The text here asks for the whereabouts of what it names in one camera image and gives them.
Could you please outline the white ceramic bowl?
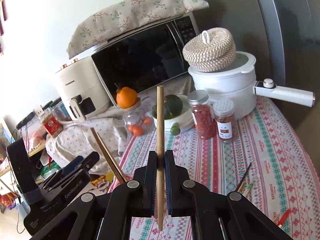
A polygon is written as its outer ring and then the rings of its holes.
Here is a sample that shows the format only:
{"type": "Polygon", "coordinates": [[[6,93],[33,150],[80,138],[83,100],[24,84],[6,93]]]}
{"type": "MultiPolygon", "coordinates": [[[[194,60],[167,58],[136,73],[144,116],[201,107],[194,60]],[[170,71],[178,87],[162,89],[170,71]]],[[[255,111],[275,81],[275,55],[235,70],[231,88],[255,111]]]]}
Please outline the white ceramic bowl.
{"type": "Polygon", "coordinates": [[[172,126],[175,126],[175,125],[178,126],[180,128],[180,132],[179,132],[180,134],[193,128],[195,125],[193,116],[191,113],[191,107],[188,103],[188,97],[186,95],[178,95],[178,97],[183,102],[181,115],[172,119],[164,120],[164,131],[165,133],[169,133],[171,135],[173,135],[173,133],[171,132],[172,126]]]}

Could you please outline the cream air fryer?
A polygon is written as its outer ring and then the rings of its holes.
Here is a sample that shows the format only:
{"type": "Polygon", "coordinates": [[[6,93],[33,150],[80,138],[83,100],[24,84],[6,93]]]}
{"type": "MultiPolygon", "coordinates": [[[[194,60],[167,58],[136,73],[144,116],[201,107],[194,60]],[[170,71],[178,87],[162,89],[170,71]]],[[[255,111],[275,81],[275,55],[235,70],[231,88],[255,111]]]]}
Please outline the cream air fryer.
{"type": "Polygon", "coordinates": [[[74,121],[84,122],[110,106],[110,98],[90,56],[65,65],[55,73],[55,81],[59,96],[74,121]]]}

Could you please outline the orange tangerine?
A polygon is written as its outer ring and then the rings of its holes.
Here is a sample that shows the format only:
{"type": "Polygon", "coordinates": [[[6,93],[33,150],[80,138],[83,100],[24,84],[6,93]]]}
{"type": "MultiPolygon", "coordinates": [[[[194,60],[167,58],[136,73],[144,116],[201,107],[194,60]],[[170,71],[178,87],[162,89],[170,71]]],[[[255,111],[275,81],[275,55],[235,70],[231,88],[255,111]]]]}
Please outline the orange tangerine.
{"type": "Polygon", "coordinates": [[[137,97],[137,92],[134,89],[117,86],[116,103],[120,108],[130,108],[136,103],[137,97]]]}

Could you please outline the tall goji berry jar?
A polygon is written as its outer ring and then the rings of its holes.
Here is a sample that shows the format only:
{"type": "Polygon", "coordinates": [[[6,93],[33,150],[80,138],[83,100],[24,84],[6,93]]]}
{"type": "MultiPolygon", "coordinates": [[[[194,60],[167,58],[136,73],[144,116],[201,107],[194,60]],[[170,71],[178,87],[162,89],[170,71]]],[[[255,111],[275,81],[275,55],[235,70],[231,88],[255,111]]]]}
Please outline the tall goji berry jar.
{"type": "Polygon", "coordinates": [[[195,128],[201,139],[208,140],[216,135],[216,122],[205,90],[195,90],[188,95],[195,128]]]}

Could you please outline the disposable bamboo chopstick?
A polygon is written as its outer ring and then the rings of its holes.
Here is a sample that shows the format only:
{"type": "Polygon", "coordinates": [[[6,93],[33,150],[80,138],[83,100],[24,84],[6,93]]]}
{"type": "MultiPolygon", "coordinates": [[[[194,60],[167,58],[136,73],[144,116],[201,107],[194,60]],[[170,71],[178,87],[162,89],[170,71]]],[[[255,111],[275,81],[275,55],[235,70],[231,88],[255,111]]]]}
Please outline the disposable bamboo chopstick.
{"type": "Polygon", "coordinates": [[[251,183],[249,183],[247,186],[245,186],[245,190],[244,190],[244,192],[242,193],[242,195],[243,195],[244,197],[247,197],[248,194],[251,192],[253,186],[254,186],[254,182],[251,182],[251,183]]]}

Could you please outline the red hanging tassel ornament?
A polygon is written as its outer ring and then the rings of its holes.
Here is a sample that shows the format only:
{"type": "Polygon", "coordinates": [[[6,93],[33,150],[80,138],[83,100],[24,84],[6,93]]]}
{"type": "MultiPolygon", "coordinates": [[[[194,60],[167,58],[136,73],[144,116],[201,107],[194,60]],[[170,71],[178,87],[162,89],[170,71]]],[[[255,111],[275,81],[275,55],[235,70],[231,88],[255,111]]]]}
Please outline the red hanging tassel ornament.
{"type": "MultiPolygon", "coordinates": [[[[5,0],[1,0],[1,18],[3,18],[3,21],[6,21],[8,19],[7,16],[7,9],[5,6],[5,0]]],[[[2,22],[0,22],[0,30],[1,30],[1,36],[4,34],[4,30],[3,30],[3,24],[2,22]]]]}

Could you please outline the red label condiment jar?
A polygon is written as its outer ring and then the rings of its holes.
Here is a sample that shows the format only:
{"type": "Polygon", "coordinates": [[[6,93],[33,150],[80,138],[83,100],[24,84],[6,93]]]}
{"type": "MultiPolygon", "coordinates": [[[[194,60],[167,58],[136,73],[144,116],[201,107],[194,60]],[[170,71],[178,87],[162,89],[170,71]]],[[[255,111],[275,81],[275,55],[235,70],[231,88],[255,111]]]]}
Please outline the red label condiment jar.
{"type": "Polygon", "coordinates": [[[39,119],[41,125],[53,138],[57,137],[59,133],[63,130],[63,127],[51,111],[41,110],[39,113],[39,119]]]}

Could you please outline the pink perforated utensil basket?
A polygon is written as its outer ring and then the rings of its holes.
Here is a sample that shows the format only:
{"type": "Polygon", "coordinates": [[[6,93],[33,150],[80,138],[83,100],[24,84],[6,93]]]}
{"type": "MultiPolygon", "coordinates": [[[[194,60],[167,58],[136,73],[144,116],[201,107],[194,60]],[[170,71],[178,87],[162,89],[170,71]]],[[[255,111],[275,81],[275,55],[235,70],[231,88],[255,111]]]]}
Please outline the pink perforated utensil basket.
{"type": "Polygon", "coordinates": [[[113,181],[111,183],[111,186],[108,189],[108,193],[111,193],[116,187],[120,185],[120,182],[117,180],[116,177],[113,178],[113,181]]]}

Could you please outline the short red spice jar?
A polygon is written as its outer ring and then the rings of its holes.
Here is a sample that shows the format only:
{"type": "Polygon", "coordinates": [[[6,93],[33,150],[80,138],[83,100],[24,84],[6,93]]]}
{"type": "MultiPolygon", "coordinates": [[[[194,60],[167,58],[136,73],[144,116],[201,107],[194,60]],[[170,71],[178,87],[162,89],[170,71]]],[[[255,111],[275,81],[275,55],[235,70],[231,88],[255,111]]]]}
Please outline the short red spice jar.
{"type": "Polygon", "coordinates": [[[232,100],[220,100],[213,104],[213,114],[217,123],[217,133],[222,141],[235,137],[234,103],[232,100]]]}

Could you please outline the red plastic spoon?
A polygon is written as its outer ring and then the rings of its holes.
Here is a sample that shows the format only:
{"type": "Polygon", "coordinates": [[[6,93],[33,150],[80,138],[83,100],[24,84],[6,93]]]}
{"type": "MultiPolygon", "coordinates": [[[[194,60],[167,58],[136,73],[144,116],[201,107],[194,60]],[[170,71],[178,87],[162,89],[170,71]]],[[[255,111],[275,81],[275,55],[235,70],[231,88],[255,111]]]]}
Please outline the red plastic spoon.
{"type": "Polygon", "coordinates": [[[290,213],[291,213],[291,209],[287,209],[285,211],[285,213],[281,216],[280,220],[278,220],[278,222],[277,222],[278,227],[281,228],[283,226],[283,224],[287,221],[290,213]]]}

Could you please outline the glass jar with tomatoes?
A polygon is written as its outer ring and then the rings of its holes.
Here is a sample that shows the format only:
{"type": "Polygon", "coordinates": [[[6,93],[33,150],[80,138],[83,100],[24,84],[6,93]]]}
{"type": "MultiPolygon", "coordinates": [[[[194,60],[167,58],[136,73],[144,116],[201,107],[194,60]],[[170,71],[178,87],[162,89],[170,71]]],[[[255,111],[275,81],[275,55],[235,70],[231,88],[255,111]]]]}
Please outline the glass jar with tomatoes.
{"type": "Polygon", "coordinates": [[[123,110],[126,130],[136,137],[148,134],[154,127],[151,110],[138,97],[135,104],[123,110]]]}

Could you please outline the grey refrigerator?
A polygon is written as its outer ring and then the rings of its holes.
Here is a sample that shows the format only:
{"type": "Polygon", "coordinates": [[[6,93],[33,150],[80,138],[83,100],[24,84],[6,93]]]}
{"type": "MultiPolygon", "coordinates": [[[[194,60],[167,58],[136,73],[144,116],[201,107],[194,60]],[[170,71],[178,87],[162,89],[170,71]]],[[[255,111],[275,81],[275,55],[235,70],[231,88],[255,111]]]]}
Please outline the grey refrigerator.
{"type": "Polygon", "coordinates": [[[319,94],[319,0],[205,0],[198,29],[228,29],[251,53],[258,80],[319,94]]]}

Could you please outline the dark green squash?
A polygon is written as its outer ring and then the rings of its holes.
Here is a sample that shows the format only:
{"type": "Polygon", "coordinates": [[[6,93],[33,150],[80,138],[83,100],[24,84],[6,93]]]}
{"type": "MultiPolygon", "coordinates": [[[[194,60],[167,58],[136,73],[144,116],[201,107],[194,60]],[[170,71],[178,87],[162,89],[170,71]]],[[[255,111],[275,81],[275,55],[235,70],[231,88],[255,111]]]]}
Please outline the dark green squash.
{"type": "Polygon", "coordinates": [[[163,114],[164,119],[173,119],[182,114],[183,102],[176,95],[164,96],[163,101],[163,114]]]}

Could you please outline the yellow cardboard box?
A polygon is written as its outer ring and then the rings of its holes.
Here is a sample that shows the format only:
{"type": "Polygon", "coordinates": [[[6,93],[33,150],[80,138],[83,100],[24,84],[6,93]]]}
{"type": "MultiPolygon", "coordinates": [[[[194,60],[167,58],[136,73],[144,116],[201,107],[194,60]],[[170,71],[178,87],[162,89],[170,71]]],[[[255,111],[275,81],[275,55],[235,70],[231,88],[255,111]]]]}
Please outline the yellow cardboard box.
{"type": "Polygon", "coordinates": [[[114,174],[112,171],[110,171],[107,174],[101,175],[98,178],[91,181],[91,184],[102,193],[107,193],[113,183],[113,179],[114,174]]]}

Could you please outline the floral white cloth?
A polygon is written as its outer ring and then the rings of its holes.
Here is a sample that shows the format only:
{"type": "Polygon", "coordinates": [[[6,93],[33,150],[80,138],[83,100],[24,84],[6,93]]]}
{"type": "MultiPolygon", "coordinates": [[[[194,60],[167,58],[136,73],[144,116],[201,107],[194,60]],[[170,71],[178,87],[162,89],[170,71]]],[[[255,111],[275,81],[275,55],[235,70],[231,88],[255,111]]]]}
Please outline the floral white cloth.
{"type": "MultiPolygon", "coordinates": [[[[194,89],[193,79],[189,74],[183,74],[162,84],[164,94],[187,95],[194,89]]],[[[149,109],[156,104],[156,87],[138,95],[149,109]]],[[[55,138],[47,135],[46,151],[61,168],[69,164],[77,156],[87,157],[91,152],[99,152],[92,137],[90,128],[93,127],[102,137],[107,148],[114,157],[122,157],[133,135],[125,129],[123,110],[110,107],[104,113],[93,116],[85,122],[62,122],[63,131],[55,138]]],[[[90,174],[105,174],[110,168],[102,156],[90,169],[90,174]]]]}

